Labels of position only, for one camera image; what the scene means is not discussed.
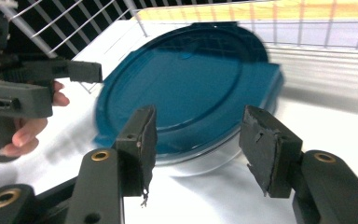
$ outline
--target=teal lid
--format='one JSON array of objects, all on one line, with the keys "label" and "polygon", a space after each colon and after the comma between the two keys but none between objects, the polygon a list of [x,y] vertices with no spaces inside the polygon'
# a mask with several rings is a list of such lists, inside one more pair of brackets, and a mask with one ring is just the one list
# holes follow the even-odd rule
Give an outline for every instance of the teal lid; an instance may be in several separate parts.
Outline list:
[{"label": "teal lid", "polygon": [[95,142],[110,147],[132,112],[157,109],[158,161],[197,157],[238,132],[245,105],[271,112],[279,65],[235,22],[195,23],[132,52],[104,81]]}]

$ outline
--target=finger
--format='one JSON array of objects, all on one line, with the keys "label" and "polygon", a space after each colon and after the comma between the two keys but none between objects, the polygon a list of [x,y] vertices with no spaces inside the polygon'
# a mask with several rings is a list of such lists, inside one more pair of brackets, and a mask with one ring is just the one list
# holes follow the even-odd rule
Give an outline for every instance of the finger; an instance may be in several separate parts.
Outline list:
[{"label": "finger", "polygon": [[61,82],[54,81],[54,91],[60,91],[63,88],[65,88],[65,86]]},{"label": "finger", "polygon": [[23,156],[25,154],[34,151],[34,149],[38,145],[39,145],[39,140],[37,140],[37,138],[30,140],[27,144],[23,145],[22,147],[16,147],[13,144],[8,144],[0,150],[0,155],[7,156],[7,157]]},{"label": "finger", "polygon": [[48,125],[47,119],[30,119],[23,127],[14,133],[12,142],[14,147],[23,147],[31,142]]},{"label": "finger", "polygon": [[62,92],[55,92],[53,97],[53,105],[67,106],[69,105],[69,99]]}]

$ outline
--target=white surface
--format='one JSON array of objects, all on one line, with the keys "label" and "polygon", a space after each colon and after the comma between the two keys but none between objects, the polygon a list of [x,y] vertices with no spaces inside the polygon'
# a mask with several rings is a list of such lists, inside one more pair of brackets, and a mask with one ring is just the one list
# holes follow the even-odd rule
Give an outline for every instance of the white surface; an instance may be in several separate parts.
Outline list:
[{"label": "white surface", "polygon": [[[173,28],[164,25],[158,31],[163,33]],[[151,38],[142,37],[133,21],[118,21],[76,59],[102,63],[103,73],[107,76],[129,50]],[[273,61],[279,60],[275,56],[272,55]],[[300,93],[310,98],[321,97],[321,94],[312,88],[302,90],[290,86],[293,84],[290,76],[289,72],[276,117],[303,139],[304,151],[332,152],[358,175],[358,114],[349,112],[353,110],[345,111],[350,107],[348,105],[333,102],[339,94],[338,98],[325,101],[314,99],[312,104],[301,101],[304,97],[299,98]],[[78,83],[63,82],[66,85],[64,93],[71,99],[71,104],[54,108],[48,127],[39,135],[41,143],[37,151],[12,163],[0,164],[0,186],[26,183],[32,185],[36,193],[43,192],[77,175],[82,156],[95,148],[91,143],[96,134],[93,127],[95,98]],[[332,88],[341,91],[338,86],[331,85]],[[338,100],[344,105],[348,102]],[[139,206],[141,198],[126,198],[127,223],[296,222],[291,200],[265,198],[243,156],[204,175],[169,177],[157,169],[150,191],[148,206],[143,209]]]}]

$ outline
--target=metal wire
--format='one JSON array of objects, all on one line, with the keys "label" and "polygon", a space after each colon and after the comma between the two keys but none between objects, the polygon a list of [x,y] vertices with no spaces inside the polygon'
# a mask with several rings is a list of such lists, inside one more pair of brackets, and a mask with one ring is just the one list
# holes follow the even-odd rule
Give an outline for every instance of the metal wire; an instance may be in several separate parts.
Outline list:
[{"label": "metal wire", "polygon": [[[49,54],[52,57],[56,50],[61,46],[66,45],[74,54],[77,54],[82,48],[87,46],[92,40],[82,29],[86,24],[90,24],[97,34],[100,34],[104,28],[102,28],[94,19],[98,14],[102,14],[104,19],[108,24],[115,22],[116,20],[124,18],[124,15],[129,13],[134,19],[136,19],[142,29],[142,32],[145,36],[148,36],[148,33],[145,28],[145,23],[148,23],[145,20],[144,16],[147,18],[154,18],[163,24],[176,24],[178,22],[184,24],[190,24],[194,21],[237,21],[240,25],[249,27],[254,33],[264,34],[266,31],[269,31],[269,35],[265,38],[265,43],[271,44],[274,46],[295,46],[298,48],[301,47],[315,47],[315,48],[324,48],[324,49],[334,49],[334,48],[344,48],[344,49],[357,49],[358,50],[358,34],[355,40],[348,41],[347,43],[340,43],[337,41],[336,29],[343,26],[354,26],[355,30],[352,31],[352,35],[356,35],[358,29],[358,20],[345,20],[337,17],[338,15],[338,1],[331,0],[328,17],[324,19],[310,20],[307,15],[309,11],[312,10],[310,5],[311,2],[305,0],[297,1],[235,1],[227,0],[225,3],[216,4],[213,0],[208,1],[198,1],[198,0],[139,0],[135,5],[133,0],[122,0],[123,4],[119,5],[117,1],[112,0],[105,6],[103,5],[103,0],[94,1],[95,6],[99,9],[94,15],[91,15],[88,8],[84,5],[82,0],[75,0],[71,6],[66,7],[59,0],[52,0],[52,3],[55,7],[61,12],[61,15],[50,16],[46,10],[41,7],[43,0],[29,0],[31,3],[28,7],[23,9],[21,12],[17,13],[13,9],[10,10],[10,13],[7,12],[7,17],[10,21],[16,21],[18,26],[21,27],[22,31],[27,34],[37,46],[41,48],[45,53]],[[290,8],[296,16],[291,19],[282,18],[282,13],[287,11],[287,8],[292,7],[290,4],[295,3],[296,8]],[[116,17],[112,17],[111,12],[106,10],[107,7],[112,6],[114,11],[118,14]],[[150,8],[155,8],[156,10],[153,13],[150,13]],[[227,11],[227,17],[222,17],[220,11],[224,6],[224,10]],[[83,24],[78,24],[78,21],[74,19],[71,15],[73,10],[79,10],[87,18]],[[23,20],[21,17],[24,16],[31,10],[36,10],[39,15],[47,22],[45,26],[41,29],[38,29],[37,32],[34,31],[34,28]],[[63,30],[67,32],[68,27],[60,27],[58,24],[61,20],[67,20],[74,31],[70,35],[65,35]],[[294,31],[296,32],[296,37],[291,38],[290,41],[284,39],[288,36],[285,33],[284,27],[295,27]],[[312,29],[323,29],[325,30],[324,36],[317,36],[317,38],[312,38]],[[41,37],[46,30],[52,29],[57,36],[62,40],[60,43],[51,45],[47,44],[45,40]],[[77,46],[71,41],[71,38],[74,35],[79,35],[84,41],[85,45]]]},{"label": "metal wire", "polygon": [[[93,15],[91,15],[90,11],[83,4],[83,0],[75,0],[74,3],[69,7],[65,7],[63,2],[59,0],[52,0],[51,3],[53,4],[51,4],[51,7],[56,7],[61,12],[61,14],[57,16],[50,14],[50,7],[46,8],[46,10],[41,7],[43,0],[29,0],[28,2],[30,5],[25,7],[20,12],[17,12],[15,9],[8,7],[0,7],[0,9],[7,16],[9,21],[18,26],[19,29],[22,30],[49,57],[56,57],[57,54],[55,51],[63,45],[66,45],[74,53],[74,55],[77,55],[78,52],[87,46],[92,39],[91,36],[86,35],[86,33],[82,30],[87,24],[90,24],[93,27],[97,35],[103,31],[102,27],[100,27],[100,25],[94,20],[95,17],[99,14],[102,14],[107,23],[111,24],[117,19],[122,19],[126,13],[133,12],[133,10],[130,10],[129,8],[122,10],[117,4],[117,0],[109,1],[107,4],[105,4],[105,6],[101,0],[93,1],[95,6],[99,9]],[[117,13],[117,16],[113,19],[106,10],[110,6],[112,6]],[[79,25],[78,21],[76,21],[73,15],[71,15],[75,8],[79,9],[87,18],[87,20],[81,25]],[[34,24],[31,24],[29,21],[23,18],[27,13],[32,11],[36,11],[37,14],[46,22],[46,25],[37,29],[37,32],[35,31],[36,28]],[[64,31],[68,31],[68,27],[64,26],[64,23],[60,24],[60,21],[62,20],[69,22],[69,24],[74,29],[70,35],[66,35],[64,33]],[[52,29],[54,33],[61,39],[60,43],[49,43],[47,40],[43,39],[42,35],[49,29]],[[71,38],[74,37],[74,35],[79,35],[84,41],[84,44],[79,45],[78,43],[73,43]]]}]

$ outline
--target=white wire rack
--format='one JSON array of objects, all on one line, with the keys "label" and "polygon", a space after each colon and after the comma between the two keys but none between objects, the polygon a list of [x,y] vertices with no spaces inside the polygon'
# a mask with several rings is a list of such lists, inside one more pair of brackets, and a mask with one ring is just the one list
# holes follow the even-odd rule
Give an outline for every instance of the white wire rack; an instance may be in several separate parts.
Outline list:
[{"label": "white wire rack", "polygon": [[[178,24],[239,21],[241,25],[261,35],[266,44],[317,49],[358,49],[358,1],[352,1],[352,4],[348,0],[332,0],[330,3],[324,1],[323,7],[317,7],[321,4],[319,2],[321,1],[76,0],[69,3],[59,0],[28,0],[28,5],[22,6],[20,12],[10,7],[0,9],[50,57],[55,57],[57,49],[63,46],[75,55],[78,54],[92,40],[91,31],[85,31],[85,26],[92,26],[92,32],[98,35],[107,27],[99,24],[101,20],[111,24],[116,20],[126,19],[129,14],[139,22],[145,35],[148,33],[144,23],[149,21],[162,24],[173,21]],[[27,14],[35,15],[33,10],[37,12],[37,16],[27,18]],[[52,38],[51,34],[56,35],[60,41],[48,43]],[[83,43],[74,43],[73,39],[79,36]]]},{"label": "white wire rack", "polygon": [[28,0],[19,12],[0,9],[49,57],[77,55],[119,20],[136,21],[143,37],[236,21],[282,65],[282,95],[358,113],[358,0]]}]

